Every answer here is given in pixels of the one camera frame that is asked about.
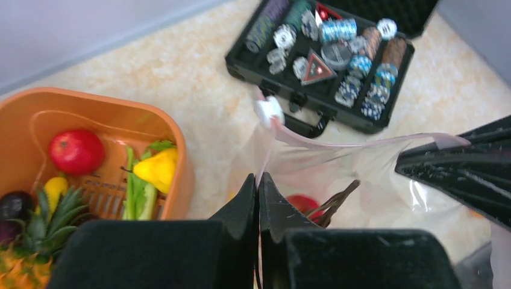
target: red apple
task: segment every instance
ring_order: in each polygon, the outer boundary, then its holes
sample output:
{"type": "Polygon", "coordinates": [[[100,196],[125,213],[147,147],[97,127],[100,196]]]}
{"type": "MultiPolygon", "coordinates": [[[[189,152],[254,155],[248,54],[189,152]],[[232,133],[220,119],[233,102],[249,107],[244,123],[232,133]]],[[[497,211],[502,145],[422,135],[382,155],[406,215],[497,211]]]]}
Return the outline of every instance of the red apple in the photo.
{"type": "Polygon", "coordinates": [[[99,137],[87,129],[75,129],[56,135],[49,144],[49,157],[68,175],[88,175],[101,166],[105,147],[99,137]]]}
{"type": "MultiPolygon", "coordinates": [[[[295,207],[296,209],[298,209],[298,211],[302,213],[306,213],[308,211],[312,211],[319,208],[319,204],[317,201],[302,194],[292,194],[286,199],[289,203],[291,203],[291,205],[293,205],[293,207],[295,207]]],[[[310,219],[313,220],[322,215],[323,211],[318,211],[314,213],[312,216],[310,216],[310,219]]]]}

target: clear plastic bag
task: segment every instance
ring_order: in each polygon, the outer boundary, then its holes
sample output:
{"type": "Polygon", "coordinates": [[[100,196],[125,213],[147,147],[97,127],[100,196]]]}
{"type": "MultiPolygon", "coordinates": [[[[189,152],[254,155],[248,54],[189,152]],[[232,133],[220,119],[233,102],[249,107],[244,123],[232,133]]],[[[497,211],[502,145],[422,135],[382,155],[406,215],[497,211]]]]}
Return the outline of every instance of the clear plastic bag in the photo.
{"type": "MultiPolygon", "coordinates": [[[[264,97],[257,90],[257,99],[264,97]]],[[[400,152],[435,142],[439,149],[469,145],[448,134],[417,134],[356,144],[320,143],[288,130],[277,119],[256,126],[234,159],[230,191],[248,173],[257,184],[269,172],[284,196],[303,194],[320,204],[355,179],[360,186],[333,215],[328,228],[415,228],[433,233],[453,264],[490,240],[490,222],[444,193],[395,173],[400,152]]]]}

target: green vegetable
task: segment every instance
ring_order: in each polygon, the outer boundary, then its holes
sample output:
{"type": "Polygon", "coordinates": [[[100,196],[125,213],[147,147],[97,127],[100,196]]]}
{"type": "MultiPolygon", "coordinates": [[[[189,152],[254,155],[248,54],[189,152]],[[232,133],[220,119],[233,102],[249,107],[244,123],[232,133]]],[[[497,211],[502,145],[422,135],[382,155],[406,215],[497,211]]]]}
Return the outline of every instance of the green vegetable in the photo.
{"type": "Polygon", "coordinates": [[[159,140],[151,143],[146,151],[140,156],[140,160],[135,158],[133,149],[126,146],[128,164],[125,170],[128,172],[126,184],[126,200],[124,201],[123,220],[150,220],[158,191],[156,188],[140,179],[133,171],[139,161],[143,161],[152,156],[151,151],[160,152],[164,149],[173,148],[175,145],[169,140],[159,140]]]}
{"type": "Polygon", "coordinates": [[[144,187],[144,193],[146,201],[142,213],[139,216],[139,220],[150,220],[152,217],[154,204],[156,203],[156,196],[158,196],[158,190],[156,190],[153,185],[146,184],[144,187]]]}

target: white plastic clip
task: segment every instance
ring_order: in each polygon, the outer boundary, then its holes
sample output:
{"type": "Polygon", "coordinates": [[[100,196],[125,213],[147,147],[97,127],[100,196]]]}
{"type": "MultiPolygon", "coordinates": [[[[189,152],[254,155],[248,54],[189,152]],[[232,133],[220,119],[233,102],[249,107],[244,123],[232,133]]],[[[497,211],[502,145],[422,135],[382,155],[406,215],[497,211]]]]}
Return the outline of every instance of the white plastic clip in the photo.
{"type": "Polygon", "coordinates": [[[257,101],[255,111],[265,128],[271,127],[273,117],[278,118],[280,123],[284,123],[284,111],[275,96],[267,96],[265,101],[257,101]]]}

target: orange basket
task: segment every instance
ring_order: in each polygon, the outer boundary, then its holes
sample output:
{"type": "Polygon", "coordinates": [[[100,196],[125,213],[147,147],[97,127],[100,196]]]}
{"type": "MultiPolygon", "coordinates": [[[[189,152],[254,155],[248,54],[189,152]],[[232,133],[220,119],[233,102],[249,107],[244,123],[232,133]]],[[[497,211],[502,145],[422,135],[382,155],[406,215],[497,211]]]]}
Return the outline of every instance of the orange basket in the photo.
{"type": "Polygon", "coordinates": [[[95,173],[69,178],[84,188],[90,210],[104,219],[120,219],[125,199],[127,162],[125,145],[137,156],[147,145],[167,139],[178,148],[171,190],[158,194],[154,219],[183,219],[190,207],[195,176],[178,125],[165,112],[138,102],[124,101],[64,89],[39,88],[0,102],[0,196],[29,191],[58,175],[47,154],[59,132],[86,128],[103,141],[107,157],[95,173]]]}

